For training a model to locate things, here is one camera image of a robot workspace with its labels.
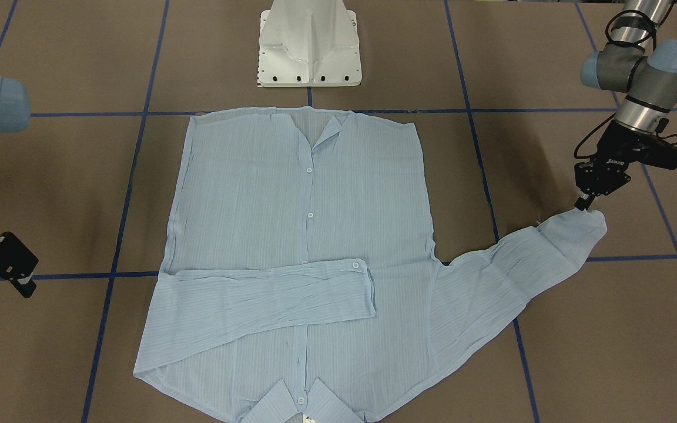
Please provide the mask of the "light blue button-up shirt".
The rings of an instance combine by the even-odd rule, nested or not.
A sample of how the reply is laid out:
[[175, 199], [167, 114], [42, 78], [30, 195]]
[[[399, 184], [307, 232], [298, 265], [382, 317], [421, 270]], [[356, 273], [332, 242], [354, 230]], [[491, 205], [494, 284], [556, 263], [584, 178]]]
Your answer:
[[192, 117], [133, 375], [224, 422], [374, 422], [458, 370], [607, 231], [572, 209], [435, 256], [412, 123]]

